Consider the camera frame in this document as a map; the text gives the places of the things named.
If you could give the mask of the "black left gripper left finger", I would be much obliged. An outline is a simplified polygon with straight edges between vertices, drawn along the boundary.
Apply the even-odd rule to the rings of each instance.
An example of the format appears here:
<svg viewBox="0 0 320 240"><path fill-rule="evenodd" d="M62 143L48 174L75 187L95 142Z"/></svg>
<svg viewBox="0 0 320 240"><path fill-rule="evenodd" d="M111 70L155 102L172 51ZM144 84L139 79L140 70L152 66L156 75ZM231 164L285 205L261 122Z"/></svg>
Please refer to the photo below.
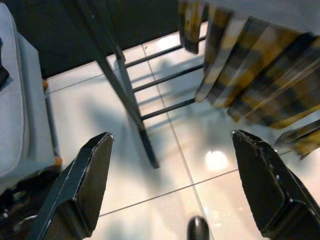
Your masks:
<svg viewBox="0 0 320 240"><path fill-rule="evenodd" d="M114 136L103 132L85 143L53 183L31 230L31 240L83 240L96 229Z"/></svg>

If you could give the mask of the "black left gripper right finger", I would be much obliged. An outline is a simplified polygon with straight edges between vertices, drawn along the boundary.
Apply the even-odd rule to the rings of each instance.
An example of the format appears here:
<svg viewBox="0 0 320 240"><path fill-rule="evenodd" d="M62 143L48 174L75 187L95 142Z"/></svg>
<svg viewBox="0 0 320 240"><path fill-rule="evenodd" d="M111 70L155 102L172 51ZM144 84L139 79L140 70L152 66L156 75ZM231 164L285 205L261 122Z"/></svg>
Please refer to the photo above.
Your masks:
<svg viewBox="0 0 320 240"><path fill-rule="evenodd" d="M255 224L271 240L318 240L320 207L302 181L261 138L234 130L242 188Z"/></svg>

